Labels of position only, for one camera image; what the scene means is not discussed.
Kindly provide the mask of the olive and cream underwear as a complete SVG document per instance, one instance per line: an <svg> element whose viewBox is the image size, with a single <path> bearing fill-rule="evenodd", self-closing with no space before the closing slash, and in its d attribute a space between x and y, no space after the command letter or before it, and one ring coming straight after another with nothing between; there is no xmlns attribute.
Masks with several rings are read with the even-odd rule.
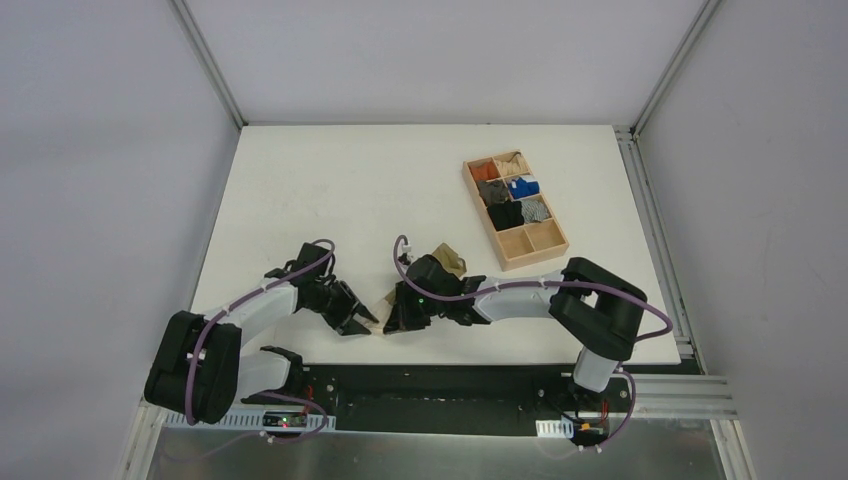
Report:
<svg viewBox="0 0 848 480"><path fill-rule="evenodd" d="M430 253L430 255L439 262L446 272L459 279L467 273L465 260L446 243L441 243ZM402 282L398 282L392 289L397 289L397 292L404 292L406 287L403 286ZM423 330L431 324L431 315L424 313L422 309L415 311L412 306L399 308L396 304L393 307L390 307L384 301L384 297L372 306L374 309L373 314L379 320L381 330L390 317L405 317L409 320L415 320L418 323L417 330Z"/></svg>

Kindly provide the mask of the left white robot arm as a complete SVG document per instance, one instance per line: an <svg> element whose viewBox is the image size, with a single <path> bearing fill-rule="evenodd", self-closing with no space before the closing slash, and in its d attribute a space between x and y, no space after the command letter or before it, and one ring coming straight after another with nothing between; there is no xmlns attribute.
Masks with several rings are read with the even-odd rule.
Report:
<svg viewBox="0 0 848 480"><path fill-rule="evenodd" d="M273 397L293 404L308 392L301 355L263 346L244 347L303 310L320 316L340 336L367 335L377 318L336 277L335 245L307 242L298 256L268 271L239 298L206 313L186 310L169 319L146 379L143 397L185 416L214 424L242 400Z"/></svg>

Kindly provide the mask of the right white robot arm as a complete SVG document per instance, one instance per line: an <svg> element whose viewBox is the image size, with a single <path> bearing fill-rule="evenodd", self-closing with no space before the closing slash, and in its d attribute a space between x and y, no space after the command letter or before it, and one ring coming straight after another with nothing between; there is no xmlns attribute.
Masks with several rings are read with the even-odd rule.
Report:
<svg viewBox="0 0 848 480"><path fill-rule="evenodd" d="M538 278L498 279L458 277L425 255L404 274L384 333L422 330L435 317L463 326L553 319L582 346L567 393L583 410L605 400L616 368L631 358L647 305L641 289L583 257Z"/></svg>

